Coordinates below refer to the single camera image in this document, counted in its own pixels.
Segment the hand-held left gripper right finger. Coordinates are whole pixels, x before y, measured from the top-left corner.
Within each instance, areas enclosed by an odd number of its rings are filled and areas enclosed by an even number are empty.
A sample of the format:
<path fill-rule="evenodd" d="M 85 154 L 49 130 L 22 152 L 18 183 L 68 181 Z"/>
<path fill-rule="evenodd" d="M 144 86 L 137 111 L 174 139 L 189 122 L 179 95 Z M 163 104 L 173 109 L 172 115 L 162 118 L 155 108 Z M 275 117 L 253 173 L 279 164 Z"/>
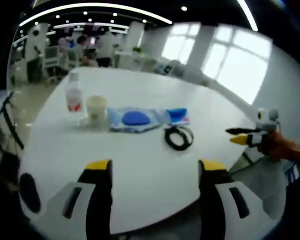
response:
<path fill-rule="evenodd" d="M 198 160 L 202 240 L 260 240 L 275 226 L 263 201 L 217 161 Z"/>

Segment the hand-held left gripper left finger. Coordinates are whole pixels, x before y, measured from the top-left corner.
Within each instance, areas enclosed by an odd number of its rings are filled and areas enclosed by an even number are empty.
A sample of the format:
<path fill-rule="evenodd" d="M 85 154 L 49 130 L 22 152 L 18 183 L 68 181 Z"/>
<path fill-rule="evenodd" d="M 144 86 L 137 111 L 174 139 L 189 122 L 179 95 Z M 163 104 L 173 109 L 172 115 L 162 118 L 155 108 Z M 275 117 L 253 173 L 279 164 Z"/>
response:
<path fill-rule="evenodd" d="M 89 163 L 76 182 L 67 183 L 47 202 L 39 232 L 47 240 L 109 240 L 112 181 L 110 159 Z"/>

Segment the person's right hand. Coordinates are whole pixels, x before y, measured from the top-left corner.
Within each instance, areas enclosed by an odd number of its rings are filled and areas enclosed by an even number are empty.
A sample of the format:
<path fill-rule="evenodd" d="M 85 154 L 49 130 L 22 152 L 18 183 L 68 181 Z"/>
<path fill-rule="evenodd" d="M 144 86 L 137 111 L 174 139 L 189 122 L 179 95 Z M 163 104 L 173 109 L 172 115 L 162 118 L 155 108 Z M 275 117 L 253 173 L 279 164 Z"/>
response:
<path fill-rule="evenodd" d="M 291 157 L 294 146 L 293 141 L 288 140 L 277 131 L 272 131 L 268 134 L 267 144 L 260 144 L 257 150 L 272 160 L 287 160 Z"/>

